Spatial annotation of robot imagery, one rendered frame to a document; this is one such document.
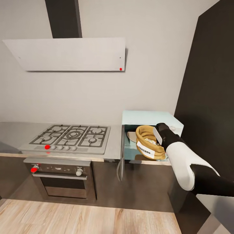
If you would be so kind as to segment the popcorn bag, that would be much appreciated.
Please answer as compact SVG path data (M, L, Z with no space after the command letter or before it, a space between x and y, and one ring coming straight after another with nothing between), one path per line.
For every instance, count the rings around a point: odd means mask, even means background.
M137 149L147 158L154 160L165 159L165 150L160 143L154 144L150 141L157 143L157 139L153 134L153 127L149 125L142 125L136 129L136 146Z

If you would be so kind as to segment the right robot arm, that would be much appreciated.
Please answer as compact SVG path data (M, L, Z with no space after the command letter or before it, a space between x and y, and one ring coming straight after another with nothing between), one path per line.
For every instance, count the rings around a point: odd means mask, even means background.
M164 147L179 185L193 193L234 234L234 182L219 176L173 132L175 129L159 123L153 127L153 134Z

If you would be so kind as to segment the microwave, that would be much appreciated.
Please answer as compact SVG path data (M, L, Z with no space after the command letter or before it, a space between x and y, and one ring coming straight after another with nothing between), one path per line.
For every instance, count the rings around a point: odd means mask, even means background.
M184 125L168 111L122 111L121 157L117 166L117 178L120 186L124 186L124 148L136 148L136 129L142 125L155 127L164 123L174 126L175 134L181 137Z

